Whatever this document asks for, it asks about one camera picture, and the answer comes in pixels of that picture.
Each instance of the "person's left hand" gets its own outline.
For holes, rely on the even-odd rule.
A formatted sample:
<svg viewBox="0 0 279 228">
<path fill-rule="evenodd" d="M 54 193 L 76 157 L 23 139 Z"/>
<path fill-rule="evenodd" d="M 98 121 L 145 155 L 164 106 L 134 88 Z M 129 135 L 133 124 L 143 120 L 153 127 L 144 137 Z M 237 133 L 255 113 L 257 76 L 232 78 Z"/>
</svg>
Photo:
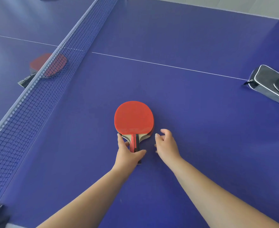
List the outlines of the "person's left hand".
<svg viewBox="0 0 279 228">
<path fill-rule="evenodd" d="M 120 134 L 117 134 L 118 140 L 118 152 L 116 155 L 116 161 L 112 170 L 119 171 L 128 177 L 135 169 L 139 160 L 145 156 L 146 150 L 140 150 L 132 153 L 128 149 L 129 142 L 124 142 Z"/>
</svg>

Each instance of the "hand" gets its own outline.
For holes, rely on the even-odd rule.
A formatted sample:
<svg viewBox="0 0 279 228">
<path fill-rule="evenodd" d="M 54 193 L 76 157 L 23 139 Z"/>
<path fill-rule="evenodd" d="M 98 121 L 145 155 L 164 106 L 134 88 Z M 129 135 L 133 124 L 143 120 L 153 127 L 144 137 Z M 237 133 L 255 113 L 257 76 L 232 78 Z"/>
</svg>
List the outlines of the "hand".
<svg viewBox="0 0 279 228">
<path fill-rule="evenodd" d="M 155 142 L 158 155 L 163 160 L 163 162 L 169 166 L 172 162 L 177 159 L 182 158 L 177 148 L 177 144 L 172 137 L 172 133 L 169 130 L 161 129 L 160 130 L 165 135 L 160 136 L 159 134 L 155 134 Z"/>
<path fill-rule="evenodd" d="M 145 156 L 146 150 L 143 149 L 132 153 L 127 147 L 129 146 L 129 142 L 124 142 L 120 134 L 117 134 L 117 140 L 118 152 L 112 170 L 119 171 L 128 177 L 135 169 L 138 161 Z"/>
</svg>

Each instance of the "forearm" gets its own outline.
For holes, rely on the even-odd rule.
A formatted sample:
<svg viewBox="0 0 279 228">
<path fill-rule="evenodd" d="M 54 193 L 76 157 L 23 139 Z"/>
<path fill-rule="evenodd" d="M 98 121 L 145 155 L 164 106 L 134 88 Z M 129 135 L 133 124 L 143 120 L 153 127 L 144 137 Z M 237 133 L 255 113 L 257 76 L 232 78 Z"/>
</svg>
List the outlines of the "forearm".
<svg viewBox="0 0 279 228">
<path fill-rule="evenodd" d="M 279 228 L 279 224 L 215 184 L 182 158 L 168 165 L 211 228 Z"/>
<path fill-rule="evenodd" d="M 111 170 L 38 228 L 98 227 L 126 179 Z"/>
</svg>

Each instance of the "person's right arm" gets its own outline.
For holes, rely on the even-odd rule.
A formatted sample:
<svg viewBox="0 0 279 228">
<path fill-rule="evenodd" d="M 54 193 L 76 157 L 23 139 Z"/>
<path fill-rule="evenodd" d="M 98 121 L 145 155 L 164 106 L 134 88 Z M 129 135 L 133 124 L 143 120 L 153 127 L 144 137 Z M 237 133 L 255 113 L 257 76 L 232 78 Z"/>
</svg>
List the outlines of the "person's right arm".
<svg viewBox="0 0 279 228">
<path fill-rule="evenodd" d="M 279 223 L 221 188 L 181 158 L 169 130 L 155 134 L 157 153 L 210 228 L 279 228 Z"/>
</svg>

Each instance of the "person's left arm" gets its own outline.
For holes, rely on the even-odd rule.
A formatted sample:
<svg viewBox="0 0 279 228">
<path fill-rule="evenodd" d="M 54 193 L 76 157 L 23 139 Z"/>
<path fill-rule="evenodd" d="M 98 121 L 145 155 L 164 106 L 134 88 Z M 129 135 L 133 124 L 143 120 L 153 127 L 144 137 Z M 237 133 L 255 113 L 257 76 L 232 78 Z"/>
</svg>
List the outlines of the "person's left arm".
<svg viewBox="0 0 279 228">
<path fill-rule="evenodd" d="M 131 153 L 118 134 L 118 152 L 113 168 L 72 202 L 67 204 L 37 228 L 98 227 L 118 194 L 146 151 Z"/>
</svg>

